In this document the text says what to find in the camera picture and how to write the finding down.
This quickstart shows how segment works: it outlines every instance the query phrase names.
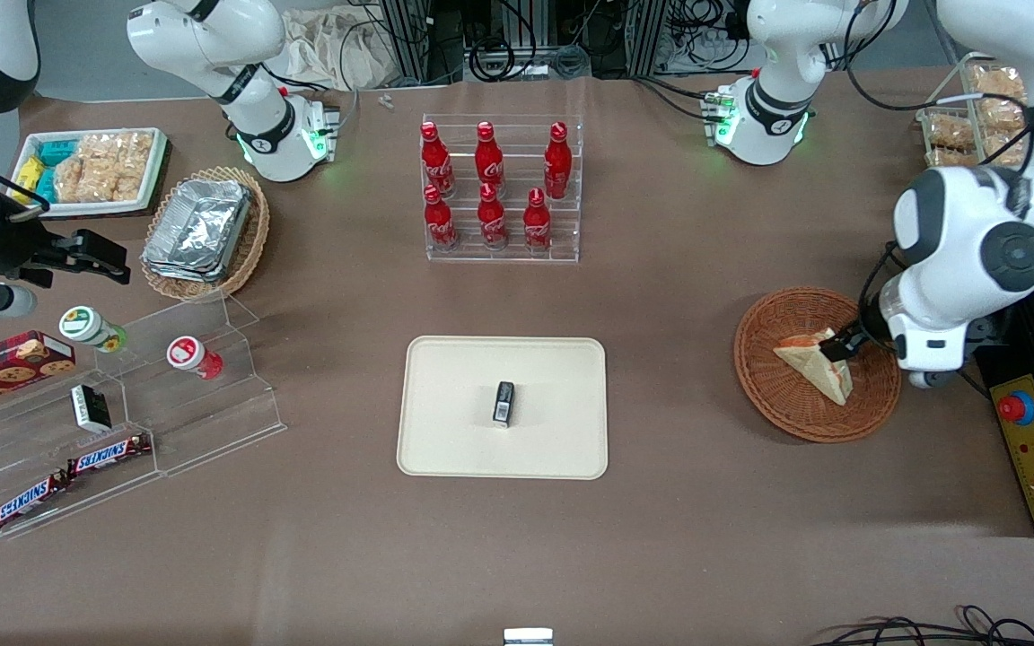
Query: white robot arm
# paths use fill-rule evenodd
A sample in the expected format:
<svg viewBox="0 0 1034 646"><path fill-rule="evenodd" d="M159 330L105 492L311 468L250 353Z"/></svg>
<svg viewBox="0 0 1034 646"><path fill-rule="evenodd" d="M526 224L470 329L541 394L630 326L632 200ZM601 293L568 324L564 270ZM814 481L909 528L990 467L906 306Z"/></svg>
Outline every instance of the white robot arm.
<svg viewBox="0 0 1034 646"><path fill-rule="evenodd" d="M1025 116L1034 128L1034 4L941 0L939 13L956 40L1021 71L1029 95ZM893 339L900 367L914 371L912 383L926 384L922 373L955 371L964 363L973 319L1034 290L1034 151L1021 172L981 166L920 174L895 204L894 232L910 267L871 299L862 322L871 335ZM837 359L856 346L856 328L842 331L844 347L830 343L825 355Z"/></svg>
<svg viewBox="0 0 1034 646"><path fill-rule="evenodd" d="M284 97L262 68L284 44L282 17L268 0L156 1L130 12L126 35L147 65L221 103L262 177L298 180L327 159L322 103Z"/></svg>
<svg viewBox="0 0 1034 646"><path fill-rule="evenodd" d="M853 24L857 7L859 16ZM842 42L846 34L850 39L869 37L882 25L891 29L907 7L908 0L891 4L880 0L752 0L748 29L752 39L764 45L767 63L759 74L719 87L713 116L723 121L713 134L716 144L756 165L786 158L799 142L809 103L827 71L820 45Z"/></svg>

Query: red bottle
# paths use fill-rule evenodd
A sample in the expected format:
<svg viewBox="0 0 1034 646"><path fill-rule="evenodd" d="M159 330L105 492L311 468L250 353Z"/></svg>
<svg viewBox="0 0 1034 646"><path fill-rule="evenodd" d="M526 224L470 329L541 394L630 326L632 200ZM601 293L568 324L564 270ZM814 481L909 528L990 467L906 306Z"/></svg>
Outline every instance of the red bottle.
<svg viewBox="0 0 1034 646"><path fill-rule="evenodd" d="M499 252L509 246L506 208L497 201L497 188L493 184L481 184L481 203L477 205L477 218L481 220L481 236L485 238L485 248L491 252Z"/></svg>
<svg viewBox="0 0 1034 646"><path fill-rule="evenodd" d="M453 194L453 159L438 136L438 127L431 121L422 124L422 163L425 177L446 197Z"/></svg>
<svg viewBox="0 0 1034 646"><path fill-rule="evenodd" d="M452 252L457 248L457 228L453 225L453 214L449 205L442 199L442 191L430 184L425 188L425 225L430 232L433 248L439 252Z"/></svg>
<svg viewBox="0 0 1034 646"><path fill-rule="evenodd" d="M492 184L497 196L506 195L505 155L493 142L493 124L483 121L477 124L477 152L473 153L477 162L477 179L481 184Z"/></svg>
<svg viewBox="0 0 1034 646"><path fill-rule="evenodd" d="M549 127L549 148L545 150L545 191L550 201L561 201L569 189L569 174L574 167L574 152L566 142L569 128L558 121Z"/></svg>
<svg viewBox="0 0 1034 646"><path fill-rule="evenodd" d="M530 188L525 208L525 246L533 250L549 250L549 208L545 192Z"/></svg>

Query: wicker basket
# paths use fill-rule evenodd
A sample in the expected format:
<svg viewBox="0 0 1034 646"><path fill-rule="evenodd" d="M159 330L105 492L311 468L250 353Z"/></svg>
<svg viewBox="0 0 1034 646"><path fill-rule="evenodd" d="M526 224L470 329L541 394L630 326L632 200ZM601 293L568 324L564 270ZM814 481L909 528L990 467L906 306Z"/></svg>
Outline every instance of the wicker basket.
<svg viewBox="0 0 1034 646"><path fill-rule="evenodd" d="M900 400L894 357L864 344L848 361L853 393L837 405L772 352L781 339L837 329L856 317L856 303L829 289L792 287L760 299L741 318L733 363L741 388L756 408L796 437L850 441L880 428Z"/></svg>
<svg viewBox="0 0 1034 646"><path fill-rule="evenodd" d="M157 294L180 300L208 295L214 289L221 289L226 295L233 295L241 289L242 285L245 285L250 274L254 273L257 262L262 259L262 249L266 246L266 236L270 233L270 205L267 204L266 194L263 194L257 180L237 167L212 167L190 175L187 180L233 180L238 181L244 187L249 187L250 191L254 193L253 199L249 204L249 212L246 213L246 224L242 226L242 236L238 238L238 247L235 249L234 257L230 260L230 271L220 282L182 281L178 278L166 278L163 275L154 274L146 263L143 263L143 274L146 275L146 280L151 283ZM174 196L178 187L181 187L181 181L170 189L170 193L161 199L154 213L154 220L151 220L151 227L146 234L147 242L154 235L154 229L161 220L161 213L164 212L170 197Z"/></svg>

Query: table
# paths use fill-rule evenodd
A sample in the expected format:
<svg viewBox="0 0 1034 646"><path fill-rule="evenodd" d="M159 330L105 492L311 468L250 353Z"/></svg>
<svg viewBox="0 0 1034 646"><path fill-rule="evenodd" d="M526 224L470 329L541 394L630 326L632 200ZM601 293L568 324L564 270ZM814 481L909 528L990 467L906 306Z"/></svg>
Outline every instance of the table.
<svg viewBox="0 0 1034 646"><path fill-rule="evenodd" d="M911 101L945 70L864 73ZM722 79L695 79L712 87ZM1034 540L993 411L964 383L908 388L846 445L789 438L752 408L731 335L768 290L854 295L921 171L911 115L828 79L788 160L705 148L628 82L365 94L337 163L266 183L262 266L239 297L290 429L17 541L0 541L6 643L809 643L873 615L951 622L956 604L1034 624ZM340 98L342 105L348 98ZM420 116L585 114L577 267L425 259ZM24 131L158 126L169 183L242 164L218 106L34 99ZM59 223L68 233L83 223ZM90 221L130 247L145 218ZM130 320L170 302L57 275L32 318ZM419 335L591 336L608 352L610 466L595 482L407 478L394 463Z"/></svg>

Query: emergency stop button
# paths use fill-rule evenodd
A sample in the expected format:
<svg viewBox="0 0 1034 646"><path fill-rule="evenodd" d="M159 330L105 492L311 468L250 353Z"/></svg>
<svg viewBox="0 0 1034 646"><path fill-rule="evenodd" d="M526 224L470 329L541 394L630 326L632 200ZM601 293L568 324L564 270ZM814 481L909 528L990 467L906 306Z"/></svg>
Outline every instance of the emergency stop button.
<svg viewBox="0 0 1034 646"><path fill-rule="evenodd" d="M1030 425L1034 422L1034 400L1026 392L1013 391L997 401L997 413L1001 420L1013 425Z"/></svg>

